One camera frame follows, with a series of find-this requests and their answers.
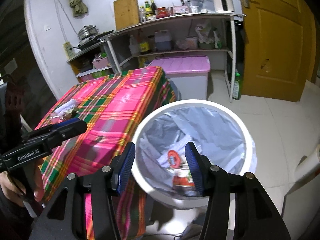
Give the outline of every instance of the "storage box lid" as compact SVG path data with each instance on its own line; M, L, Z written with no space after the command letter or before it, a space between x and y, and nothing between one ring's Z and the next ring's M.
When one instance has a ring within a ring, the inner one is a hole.
M165 57L153 60L149 66L162 67L166 74L208 73L210 61L205 55Z

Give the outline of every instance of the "human hand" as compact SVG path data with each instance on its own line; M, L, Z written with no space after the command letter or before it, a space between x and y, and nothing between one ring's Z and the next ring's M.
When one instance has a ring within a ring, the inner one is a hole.
M43 164L43 159L39 159L36 161L35 165L35 173L34 173L34 180L36 184L36 188L34 190L35 200L41 201L44 196L44 186L42 181L42 174L39 169L39 166ZM15 183L19 186L19 188L26 193L26 189L23 184L18 181L17 179L13 178L12 176L8 176L7 171L0 173L0 185L2 188L2 192L6 196L7 199L16 203L17 205L23 207L23 201L20 198L22 193L20 190L12 183L11 179L14 179Z

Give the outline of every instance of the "blue gripper pad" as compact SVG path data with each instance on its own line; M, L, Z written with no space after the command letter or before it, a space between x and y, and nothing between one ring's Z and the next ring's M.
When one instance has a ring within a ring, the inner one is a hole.
M117 168L114 170L118 175L118 185L116 188L117 193L120 195L127 186L131 168L136 155L136 147L133 142L128 142L124 148L121 158L117 164Z
M202 196L204 193L204 175L200 169L203 162L193 142L188 142L185 147L186 160L190 169L190 173L195 184L196 190Z

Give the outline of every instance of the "pink plaid tablecloth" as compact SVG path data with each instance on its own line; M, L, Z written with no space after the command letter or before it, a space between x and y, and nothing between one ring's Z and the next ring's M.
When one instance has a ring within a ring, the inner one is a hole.
M142 119L156 108L175 101L175 95L162 68L148 67L82 82L71 88L43 118L37 128L50 123L50 113L75 99L77 117L84 120L87 131L67 140L46 157L41 168L49 201L69 173L92 174L109 165L124 150ZM116 218L122 239L145 232L144 205L146 194L131 178L118 198ZM91 195L86 196L88 239L94 239Z

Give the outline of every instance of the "kitchen shelf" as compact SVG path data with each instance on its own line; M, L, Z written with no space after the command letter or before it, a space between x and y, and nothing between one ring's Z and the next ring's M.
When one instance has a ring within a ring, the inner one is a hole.
M180 53L180 52L196 52L196 51L230 51L227 47L223 47L221 49L185 49L185 50L169 50L169 51L156 51L148 54L137 55L133 57L145 57L150 55L159 55L159 54L170 54L170 53Z
M87 70L85 72L79 73L78 75L76 75L76 77L83 77L85 75L92 74L92 73L95 73L95 72L99 72L99 71L102 71L102 70L105 70L105 69L109 69L109 68L111 68L111 65L107 66L107 67L104 67L104 68L99 68L99 69L93 68L93 69Z
M113 71L115 73L117 73L117 72L122 71L121 66L123 66L126 62L128 62L130 59L132 59L134 57L144 57L144 56L151 56L151 55L181 53L181 52L196 52L196 51L200 51L200 52L226 51L228 53L228 55L232 58L231 83L229 83L227 69L225 69L225 78L226 78L226 83L227 83L227 87L228 87L229 101L231 102L232 101L233 86L235 83L235 72L236 72L236 31L235 31L235 25L234 25L234 17L243 18L245 16L246 16L245 14L228 13L228 12L223 12L223 13L217 13L217 12L188 13L188 14L169 16L169 17L157 19L154 21L139 23L139 24L129 26L127 28L123 28L121 30L115 31L111 34L108 34L108 35L100 38L100 42L78 52L75 56L68 59L67 62L70 62L70 61L76 59L77 57L83 55L84 53L86 53L94 48L97 48L99 46L108 47L108 49L111 53L111 55L109 55L109 56L112 57L114 64L115 64L115 66L114 66L115 68L113 68ZM187 50L157 51L157 52L151 52L151 53L144 54L144 55L130 56L130 57L126 58L125 60L123 60L121 63L118 62L114 47L111 43L112 39L114 39L118 36L121 36L121 35L129 34L129 32L134 31L134 30L138 30L141 28L150 27L150 26L158 25L158 24L175 22L176 20L183 20L183 19L186 19L186 20L188 20L188 19L189 20L192 20L192 19L221 19L223 21L224 29L226 28L225 27L225 20L229 20L230 25L231 25L232 49L230 50L227 47L223 47L222 49L187 49ZM101 71L101 70L103 70L103 69L93 70L93 72Z
M217 19L229 19L230 17L245 17L245 14L238 14L238 13L186 13L180 15L169 16L165 18L156 19L154 21L143 22L139 23L130 27L123 28L121 30L115 31L105 37L109 40L113 39L114 37L128 33L130 31L138 30L140 28L145 28L153 25L158 25L162 23L167 23L175 20L181 19L208 19L208 18L217 18Z
M152 55L160 55L160 54L171 54L171 53L184 53L184 52L197 52L197 51L201 51L201 52L207 52L207 51L227 51L228 54L230 55L230 57L232 58L232 52L227 48L227 47L222 47L221 49L185 49L185 50L169 50L169 51L156 51L156 52L151 52L148 54L140 54L140 55L135 55L135 56L131 56L127 59L125 59L124 61L122 61L121 63L119 63L119 67L121 67L122 65L124 65L125 63L127 63L130 59L134 58L134 57L147 57L147 56L152 56Z

